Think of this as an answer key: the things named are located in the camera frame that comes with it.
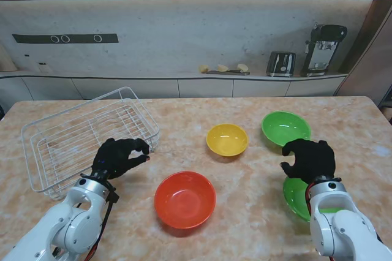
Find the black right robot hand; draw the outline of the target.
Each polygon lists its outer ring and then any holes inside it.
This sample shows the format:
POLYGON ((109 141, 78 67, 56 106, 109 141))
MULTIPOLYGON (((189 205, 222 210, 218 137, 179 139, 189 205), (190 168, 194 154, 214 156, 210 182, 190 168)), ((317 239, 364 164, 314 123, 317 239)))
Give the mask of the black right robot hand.
POLYGON ((289 178, 299 178, 311 184, 319 178, 332 179, 336 170, 333 149, 324 140, 313 142, 302 138, 286 143, 282 155, 293 153, 295 162, 281 162, 280 166, 289 178))

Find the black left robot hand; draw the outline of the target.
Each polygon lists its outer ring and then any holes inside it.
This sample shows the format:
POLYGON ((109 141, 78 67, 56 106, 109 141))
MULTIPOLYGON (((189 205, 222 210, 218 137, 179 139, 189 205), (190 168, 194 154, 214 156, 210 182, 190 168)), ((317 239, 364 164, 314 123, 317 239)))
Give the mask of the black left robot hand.
POLYGON ((144 140, 109 138, 97 151, 91 176, 99 180, 112 180, 148 160, 149 145, 144 140))

